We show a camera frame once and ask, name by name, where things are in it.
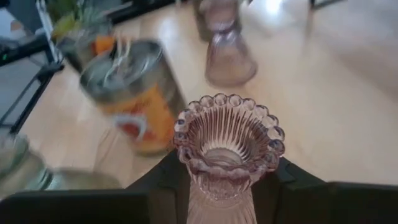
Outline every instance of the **light wood floor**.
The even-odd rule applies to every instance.
[[[229,89],[205,81],[206,44],[189,4],[118,29],[160,39],[187,101],[222,91],[267,105],[285,130],[286,158],[314,175],[398,184],[398,1],[349,0],[309,12],[307,0],[254,0],[241,17],[259,71]],[[70,69],[54,77],[23,132],[51,166],[100,170],[124,185],[161,159],[135,155]]]

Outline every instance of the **can label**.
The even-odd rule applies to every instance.
[[[174,134],[174,121],[158,85],[131,99],[99,106],[111,116],[142,152],[166,150]]]

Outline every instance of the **fluted glass rim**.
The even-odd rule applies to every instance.
[[[196,153],[195,146],[188,143],[187,132],[190,123],[195,117],[200,116],[206,111],[215,107],[232,106],[251,113],[258,124],[263,125],[264,134],[269,136],[267,149],[263,150],[257,156],[247,162],[233,166],[223,166],[215,164],[206,159],[200,153]],[[202,172],[217,173],[220,177],[229,177],[238,179],[242,177],[250,177],[254,183],[261,178],[266,172],[276,170],[279,165],[279,158],[284,155],[284,131],[279,127],[279,121],[276,116],[269,114],[269,110],[264,105],[257,105],[251,98],[242,99],[239,95],[232,94],[226,96],[218,93],[215,96],[205,95],[199,101],[191,101],[188,108],[183,110],[174,126],[173,144],[177,148],[178,159],[187,165],[188,171],[199,170]]]

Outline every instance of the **pink glass vase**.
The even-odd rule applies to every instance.
[[[188,222],[255,223],[249,189],[285,151],[278,119],[252,99],[219,93],[191,102],[174,130],[192,180]]]
[[[238,0],[203,0],[208,28],[214,33],[207,50],[206,78],[217,86],[245,84],[257,72],[257,63],[237,27]]]

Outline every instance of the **metal can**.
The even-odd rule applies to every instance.
[[[99,55],[84,69],[82,89],[132,140],[137,152],[168,151],[185,102],[162,47],[153,40],[133,42],[127,69],[117,74],[109,73],[111,54]]]

